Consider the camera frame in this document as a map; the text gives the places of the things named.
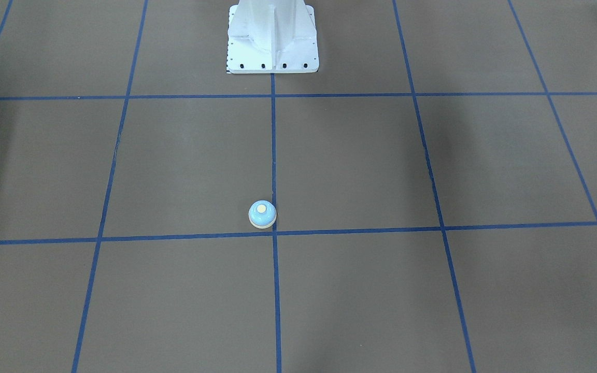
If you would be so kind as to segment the blue call bell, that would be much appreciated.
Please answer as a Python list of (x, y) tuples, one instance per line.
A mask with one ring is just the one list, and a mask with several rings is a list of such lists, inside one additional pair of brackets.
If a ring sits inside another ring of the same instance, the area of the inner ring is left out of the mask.
[(266, 229), (275, 224), (277, 211), (275, 206), (269, 201), (258, 200), (250, 206), (247, 216), (253, 227)]

